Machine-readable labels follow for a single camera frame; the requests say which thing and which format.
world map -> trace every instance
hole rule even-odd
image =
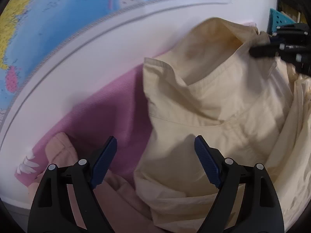
[[[63,40],[114,11],[149,0],[10,0],[0,16],[0,123],[36,66]]]

laundry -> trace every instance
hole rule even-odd
[[[58,167],[70,166],[78,161],[77,153],[65,133],[58,133],[45,148],[49,164]],[[29,199],[32,203],[43,174],[29,185]],[[72,185],[67,185],[70,204],[78,226],[85,228],[75,199]],[[136,195],[132,186],[122,177],[108,170],[102,184],[94,189],[96,199],[116,233],[164,233],[153,225],[149,207]]]
[[[80,157],[87,157],[102,146],[109,136],[115,136],[118,139],[118,152],[110,170],[134,185],[133,171],[151,130],[140,65],[74,106],[34,146],[19,165],[15,177],[29,186],[48,165],[45,154],[47,143],[57,133],[65,132]]]
[[[269,43],[257,28],[211,18],[172,50],[146,58],[144,93],[153,126],[134,172],[136,192],[156,226],[196,232],[218,190],[195,154],[194,138],[238,164],[265,165],[288,229],[311,198],[311,79],[248,50]],[[243,196],[239,187],[228,227]]]

yellow landmass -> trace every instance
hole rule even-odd
[[[0,69],[7,70],[9,66],[4,63],[4,54],[10,39],[15,32],[18,20],[31,0],[10,0],[0,16]]]

cream shirt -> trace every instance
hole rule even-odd
[[[134,179],[156,226],[196,232],[213,204],[218,190],[194,151],[197,135],[238,164],[265,165],[286,229],[310,200],[310,78],[279,60],[250,57],[258,43],[269,43],[268,35],[211,18],[169,52],[145,59],[153,131]],[[243,189],[228,226],[235,224]]]

pink fabric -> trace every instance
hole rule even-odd
[[[77,162],[77,153],[65,133],[58,133],[45,148],[49,164],[58,167],[70,166]],[[43,173],[29,185],[29,199],[32,203]],[[75,221],[86,228],[83,222],[72,185],[68,194]],[[108,170],[102,184],[94,189],[98,204],[116,233],[164,233],[153,225],[149,207],[136,195],[132,186],[122,177]]]
[[[79,158],[87,157],[112,135],[118,140],[118,151],[110,169],[133,185],[133,171],[151,129],[140,65],[75,106],[35,145],[32,149],[34,157],[27,157],[26,160],[39,165],[32,167],[36,172],[18,170],[15,176],[29,186],[46,169],[45,146],[59,132],[69,135]]]

